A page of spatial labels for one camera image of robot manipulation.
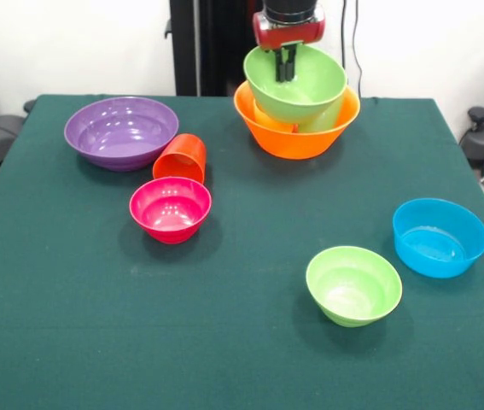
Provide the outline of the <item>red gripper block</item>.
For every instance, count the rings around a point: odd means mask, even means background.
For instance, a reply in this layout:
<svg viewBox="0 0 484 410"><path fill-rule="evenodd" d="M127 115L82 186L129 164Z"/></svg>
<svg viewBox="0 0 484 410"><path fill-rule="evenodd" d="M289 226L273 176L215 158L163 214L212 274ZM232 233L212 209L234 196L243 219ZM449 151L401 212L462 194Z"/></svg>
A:
<svg viewBox="0 0 484 410"><path fill-rule="evenodd" d="M257 45L263 50L273 50L275 56L276 82L291 81L295 76L297 44L311 44L324 35L325 14L315 10L308 20L296 24L277 23L265 16L264 11L254 13L253 29ZM283 60L283 48L288 51Z"/></svg>

